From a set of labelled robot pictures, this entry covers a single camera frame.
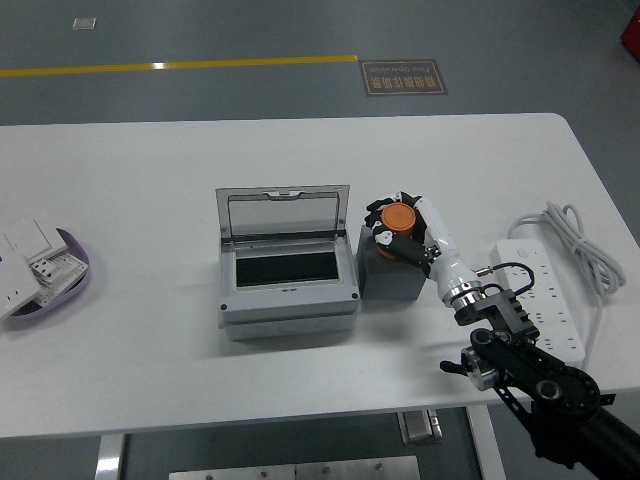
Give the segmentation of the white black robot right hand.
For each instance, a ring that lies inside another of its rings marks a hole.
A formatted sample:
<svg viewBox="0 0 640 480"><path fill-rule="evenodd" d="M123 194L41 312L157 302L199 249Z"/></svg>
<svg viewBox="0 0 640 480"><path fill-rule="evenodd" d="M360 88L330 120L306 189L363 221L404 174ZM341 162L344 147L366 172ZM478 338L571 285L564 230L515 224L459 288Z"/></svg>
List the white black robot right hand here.
<svg viewBox="0 0 640 480"><path fill-rule="evenodd" d="M366 206L365 225L384 255L416 267L437 285L448 307L478 297L478 275L462 260L452 234L431 201L398 191Z"/></svg>

